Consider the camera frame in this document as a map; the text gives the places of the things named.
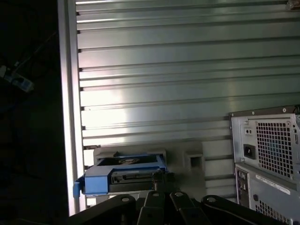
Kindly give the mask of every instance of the white cable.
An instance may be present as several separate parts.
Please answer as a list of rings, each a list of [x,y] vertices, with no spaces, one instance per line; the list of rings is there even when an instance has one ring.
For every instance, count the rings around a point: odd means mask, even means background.
[[[34,222],[34,221],[27,220],[27,219],[22,219],[22,218],[19,218],[18,220],[21,220],[21,221],[24,221],[24,222],[27,222],[27,223],[31,223],[31,224],[49,225],[49,224],[44,224],[44,223]]]

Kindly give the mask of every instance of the blue drive tray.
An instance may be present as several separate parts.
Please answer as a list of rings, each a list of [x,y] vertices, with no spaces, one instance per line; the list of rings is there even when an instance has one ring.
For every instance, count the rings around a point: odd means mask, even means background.
[[[157,154],[103,158],[74,183],[73,196],[78,198],[80,191],[85,195],[106,195],[112,185],[111,176],[116,172],[127,175],[149,174],[159,169],[167,171],[163,156]]]

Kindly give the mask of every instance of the aluminum frame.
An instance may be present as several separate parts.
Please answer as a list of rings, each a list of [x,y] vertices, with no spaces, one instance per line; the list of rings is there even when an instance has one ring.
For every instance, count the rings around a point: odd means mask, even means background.
[[[86,208],[85,197],[75,200],[71,191],[74,181],[84,173],[75,1],[59,0],[58,16],[68,205],[71,216]]]

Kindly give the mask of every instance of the corrugated metal wall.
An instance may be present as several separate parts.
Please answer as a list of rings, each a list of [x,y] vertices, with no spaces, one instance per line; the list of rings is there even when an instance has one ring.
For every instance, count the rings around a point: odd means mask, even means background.
[[[77,0],[83,145],[197,139],[207,193],[232,195],[228,113],[300,103],[285,2]]]

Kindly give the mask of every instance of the cable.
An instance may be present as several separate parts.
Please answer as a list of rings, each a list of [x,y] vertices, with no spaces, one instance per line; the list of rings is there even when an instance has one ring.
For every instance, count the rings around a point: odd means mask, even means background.
[[[17,220],[21,220],[21,221],[24,221],[24,222],[27,222],[27,223],[31,223],[31,224],[49,225],[49,224],[44,224],[44,223],[34,222],[34,221],[31,221],[31,220],[22,219],[22,218],[18,218]]]
[[[16,73],[17,70],[22,67],[26,62],[28,62],[34,55],[36,55],[44,46],[57,34],[57,31],[52,33],[29,57],[27,57],[23,62],[19,63],[16,68],[13,70],[13,73]]]

